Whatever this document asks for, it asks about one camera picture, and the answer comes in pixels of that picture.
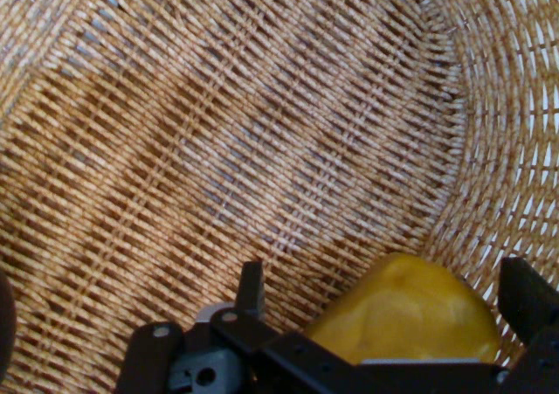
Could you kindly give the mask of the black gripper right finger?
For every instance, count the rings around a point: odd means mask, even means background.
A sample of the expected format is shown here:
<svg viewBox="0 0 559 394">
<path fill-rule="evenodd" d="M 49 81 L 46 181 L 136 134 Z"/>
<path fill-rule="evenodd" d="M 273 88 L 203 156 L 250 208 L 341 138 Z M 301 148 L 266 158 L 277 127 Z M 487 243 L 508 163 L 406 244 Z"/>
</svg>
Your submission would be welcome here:
<svg viewBox="0 0 559 394">
<path fill-rule="evenodd" d="M 500 393 L 558 392 L 558 291 L 525 259 L 500 263 L 498 309 L 524 346 Z"/>
</svg>

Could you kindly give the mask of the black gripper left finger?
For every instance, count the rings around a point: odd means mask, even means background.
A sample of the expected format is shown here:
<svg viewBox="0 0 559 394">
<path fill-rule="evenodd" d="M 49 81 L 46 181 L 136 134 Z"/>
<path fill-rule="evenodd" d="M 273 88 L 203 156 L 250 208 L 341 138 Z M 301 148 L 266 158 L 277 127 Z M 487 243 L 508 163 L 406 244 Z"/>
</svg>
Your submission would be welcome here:
<svg viewBox="0 0 559 394">
<path fill-rule="evenodd" d="M 360 393 L 362 372 L 304 335 L 263 321 L 264 275 L 244 263 L 234 302 L 201 311 L 183 330 L 172 321 L 131 335 L 118 393 Z"/>
</svg>

